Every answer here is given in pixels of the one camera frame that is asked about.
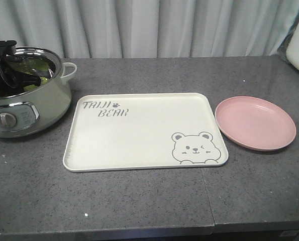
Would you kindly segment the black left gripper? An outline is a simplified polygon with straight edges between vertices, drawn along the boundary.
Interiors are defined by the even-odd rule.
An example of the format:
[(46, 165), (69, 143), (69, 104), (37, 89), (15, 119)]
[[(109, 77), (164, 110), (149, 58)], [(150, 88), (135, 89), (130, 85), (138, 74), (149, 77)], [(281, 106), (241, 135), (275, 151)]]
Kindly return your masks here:
[(0, 40), (0, 97), (19, 94), (19, 87), (41, 85), (41, 78), (39, 76), (23, 72), (14, 73), (6, 63), (6, 56), (13, 56), (15, 54), (16, 44), (15, 40)]

